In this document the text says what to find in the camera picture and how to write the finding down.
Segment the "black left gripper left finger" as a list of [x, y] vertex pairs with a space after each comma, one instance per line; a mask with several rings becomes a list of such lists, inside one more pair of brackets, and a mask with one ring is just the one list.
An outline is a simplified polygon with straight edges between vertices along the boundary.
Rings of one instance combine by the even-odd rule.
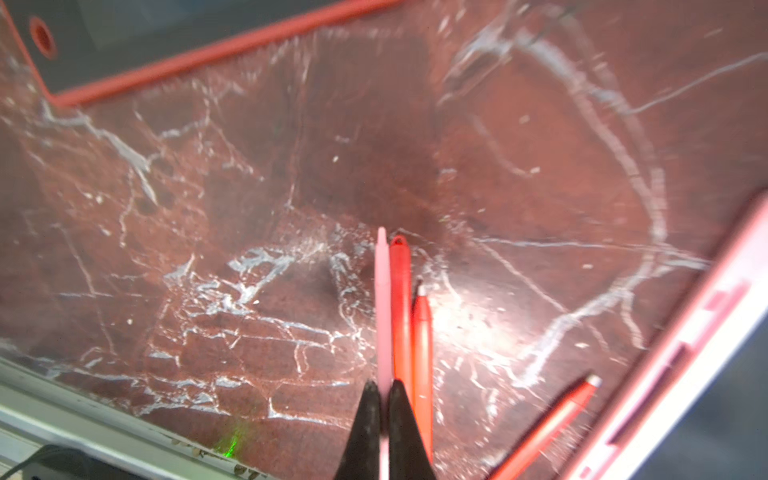
[[366, 382], [335, 480], [378, 480], [380, 475], [381, 396]]

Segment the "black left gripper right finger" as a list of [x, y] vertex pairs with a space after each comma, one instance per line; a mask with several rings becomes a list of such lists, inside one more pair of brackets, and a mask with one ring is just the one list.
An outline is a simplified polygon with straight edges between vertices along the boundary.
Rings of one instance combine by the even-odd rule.
[[436, 479], [401, 380], [395, 380], [389, 392], [388, 434], [391, 480]]

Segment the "red stylus angled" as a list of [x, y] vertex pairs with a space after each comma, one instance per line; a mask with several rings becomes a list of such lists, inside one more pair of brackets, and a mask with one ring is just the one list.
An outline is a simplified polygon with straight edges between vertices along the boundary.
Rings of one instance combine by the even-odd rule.
[[416, 290], [412, 315], [414, 415], [430, 461], [433, 460], [433, 320], [427, 289]]

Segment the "red stylus near tablet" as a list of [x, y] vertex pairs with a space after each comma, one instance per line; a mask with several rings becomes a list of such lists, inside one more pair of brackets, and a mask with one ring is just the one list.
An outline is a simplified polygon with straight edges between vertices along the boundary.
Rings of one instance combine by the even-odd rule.
[[586, 375], [564, 392], [526, 433], [510, 455], [491, 472], [491, 480], [518, 479], [539, 455], [586, 408], [602, 384], [595, 373]]

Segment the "red stylus beside pink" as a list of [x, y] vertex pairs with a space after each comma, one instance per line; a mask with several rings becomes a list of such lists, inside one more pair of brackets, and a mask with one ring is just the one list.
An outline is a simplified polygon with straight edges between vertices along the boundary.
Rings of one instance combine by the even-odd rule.
[[411, 398], [413, 385], [411, 347], [411, 251], [406, 238], [396, 235], [389, 247], [394, 377]]

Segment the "large pink writing tablet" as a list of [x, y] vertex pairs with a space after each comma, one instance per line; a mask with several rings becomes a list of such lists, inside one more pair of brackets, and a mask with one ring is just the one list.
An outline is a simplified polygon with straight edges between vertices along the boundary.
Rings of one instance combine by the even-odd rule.
[[767, 195], [761, 193], [559, 478], [631, 478], [766, 314]]

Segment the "red tablet far left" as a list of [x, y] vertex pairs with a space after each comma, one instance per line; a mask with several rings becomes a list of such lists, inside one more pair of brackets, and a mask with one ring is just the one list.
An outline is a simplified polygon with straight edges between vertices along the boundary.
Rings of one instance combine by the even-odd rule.
[[45, 96], [94, 101], [389, 7], [387, 1], [4, 1]]

